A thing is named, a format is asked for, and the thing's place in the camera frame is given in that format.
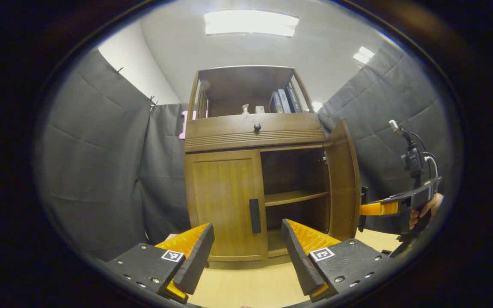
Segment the black door handle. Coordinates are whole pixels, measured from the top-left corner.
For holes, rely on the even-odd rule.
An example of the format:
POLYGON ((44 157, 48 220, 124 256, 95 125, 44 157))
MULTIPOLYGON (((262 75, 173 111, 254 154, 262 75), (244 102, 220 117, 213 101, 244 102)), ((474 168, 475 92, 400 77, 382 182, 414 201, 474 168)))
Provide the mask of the black door handle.
MULTIPOLYGON (((367 191, 368 187, 361 187, 361 205, 367 204, 367 191)), ((358 221, 358 230, 359 232, 364 231, 365 227, 365 222, 366 222, 366 215, 360 215, 359 216, 359 221, 358 221)))
POLYGON ((252 233, 260 234, 261 217, 260 217, 259 201, 257 198, 249 199, 249 212, 250 212, 250 220, 252 224, 252 233))

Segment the black backdrop cloth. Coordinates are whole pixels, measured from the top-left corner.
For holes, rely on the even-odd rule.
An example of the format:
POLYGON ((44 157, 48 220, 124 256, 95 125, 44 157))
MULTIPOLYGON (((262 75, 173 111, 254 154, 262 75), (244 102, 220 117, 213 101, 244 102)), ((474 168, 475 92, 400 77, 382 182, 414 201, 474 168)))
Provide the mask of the black backdrop cloth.
MULTIPOLYGON (((371 200, 405 191, 405 143, 389 120, 419 134, 450 193, 462 169, 445 99, 417 62, 385 43, 318 111, 327 134, 346 119, 371 200)), ((53 100, 36 149, 45 200, 78 248, 109 261, 135 244, 190 228, 184 183, 187 104, 151 110, 143 95, 92 50, 53 100)))

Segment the wooden inner cabinet shelf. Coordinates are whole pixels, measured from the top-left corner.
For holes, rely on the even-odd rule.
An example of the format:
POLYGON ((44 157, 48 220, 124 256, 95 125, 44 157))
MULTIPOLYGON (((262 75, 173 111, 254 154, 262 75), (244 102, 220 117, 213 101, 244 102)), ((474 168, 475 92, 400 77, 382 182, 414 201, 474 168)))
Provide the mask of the wooden inner cabinet shelf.
POLYGON ((327 197, 329 192, 310 192, 307 190, 295 190, 276 194, 267 194, 264 197, 265 207, 275 205, 292 204, 300 201, 313 200, 327 197))

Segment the wooden shoe cabinet door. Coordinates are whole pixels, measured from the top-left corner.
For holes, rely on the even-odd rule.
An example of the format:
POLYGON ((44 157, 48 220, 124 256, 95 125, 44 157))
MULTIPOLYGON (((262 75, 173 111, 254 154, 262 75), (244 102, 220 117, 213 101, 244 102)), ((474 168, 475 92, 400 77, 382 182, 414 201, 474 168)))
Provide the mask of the wooden shoe cabinet door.
POLYGON ((329 236, 337 240, 354 238, 361 205, 358 159, 350 129, 341 118, 325 140, 330 185, 329 236))
POLYGON ((265 194, 259 150, 186 154, 184 180, 192 227, 212 223, 209 261, 268 258, 265 194), (252 233, 249 199, 259 201, 261 233, 252 233))

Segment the small ceiling light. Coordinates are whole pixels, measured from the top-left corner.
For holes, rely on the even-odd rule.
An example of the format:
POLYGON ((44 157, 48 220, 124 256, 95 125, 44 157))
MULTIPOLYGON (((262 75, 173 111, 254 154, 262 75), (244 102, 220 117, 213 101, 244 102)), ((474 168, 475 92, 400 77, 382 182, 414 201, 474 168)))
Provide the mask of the small ceiling light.
POLYGON ((375 53, 368 49, 368 47, 361 46, 358 51, 354 53, 353 59, 360 62, 361 64, 368 64, 368 62, 374 55, 375 53))

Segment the light grey book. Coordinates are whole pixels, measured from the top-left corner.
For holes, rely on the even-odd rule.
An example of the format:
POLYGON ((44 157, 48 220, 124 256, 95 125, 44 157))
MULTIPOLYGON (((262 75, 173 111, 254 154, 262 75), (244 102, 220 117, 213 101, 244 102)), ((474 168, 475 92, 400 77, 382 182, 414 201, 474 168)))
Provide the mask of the light grey book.
POLYGON ((283 112, 284 113, 292 113, 293 110, 290 109, 290 104, 289 104, 288 97, 286 95, 286 91, 284 89, 278 89, 277 92, 279 94, 279 99, 280 99, 280 103, 282 105, 283 112))

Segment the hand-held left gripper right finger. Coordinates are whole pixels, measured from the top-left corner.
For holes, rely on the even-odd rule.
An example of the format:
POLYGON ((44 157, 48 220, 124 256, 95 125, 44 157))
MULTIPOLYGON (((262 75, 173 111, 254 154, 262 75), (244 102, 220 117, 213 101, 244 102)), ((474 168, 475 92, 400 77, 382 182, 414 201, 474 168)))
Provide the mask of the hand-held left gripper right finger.
POLYGON ((290 219, 282 220, 281 233, 301 290, 311 302, 350 300, 394 263, 356 238, 337 240, 290 219))

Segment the wooden double-door shoe cabinet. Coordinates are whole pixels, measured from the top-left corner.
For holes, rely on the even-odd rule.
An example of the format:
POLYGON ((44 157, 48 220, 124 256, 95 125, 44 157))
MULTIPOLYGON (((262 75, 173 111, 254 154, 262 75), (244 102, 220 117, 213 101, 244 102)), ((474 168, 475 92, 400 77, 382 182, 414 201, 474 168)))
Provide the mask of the wooden double-door shoe cabinet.
POLYGON ((197 71, 184 132, 189 219, 214 226, 209 261, 287 254, 282 219, 355 237, 361 185, 350 129, 342 118, 324 128, 295 68, 197 71))

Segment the large ceiling light panel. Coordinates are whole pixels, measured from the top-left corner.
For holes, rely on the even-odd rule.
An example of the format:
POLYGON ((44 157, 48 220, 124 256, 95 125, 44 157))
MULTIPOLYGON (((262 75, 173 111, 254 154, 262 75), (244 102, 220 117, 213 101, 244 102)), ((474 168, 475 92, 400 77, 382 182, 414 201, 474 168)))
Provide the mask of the large ceiling light panel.
POLYGON ((252 33, 293 37, 299 18, 280 12, 232 9, 206 12, 204 21, 206 35, 252 33))

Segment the wooden cabinet drawer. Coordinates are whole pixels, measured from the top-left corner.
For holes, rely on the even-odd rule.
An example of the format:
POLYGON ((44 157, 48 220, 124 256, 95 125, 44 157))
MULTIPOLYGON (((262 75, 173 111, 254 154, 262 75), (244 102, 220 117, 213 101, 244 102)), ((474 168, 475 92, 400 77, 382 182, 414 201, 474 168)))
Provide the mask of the wooden cabinet drawer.
POLYGON ((264 148, 322 142, 318 116, 313 113, 227 115, 189 121, 184 139, 187 153, 264 148), (254 131, 254 124, 261 130, 254 131))

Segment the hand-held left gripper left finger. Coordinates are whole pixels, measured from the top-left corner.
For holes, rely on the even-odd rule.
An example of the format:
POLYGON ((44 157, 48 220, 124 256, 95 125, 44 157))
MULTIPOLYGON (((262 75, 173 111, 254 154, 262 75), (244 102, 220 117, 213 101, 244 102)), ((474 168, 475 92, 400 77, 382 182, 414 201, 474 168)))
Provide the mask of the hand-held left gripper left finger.
POLYGON ((180 304, 197 289, 214 243, 212 223, 192 228, 156 245, 139 243, 104 263, 104 268, 150 296, 180 304))

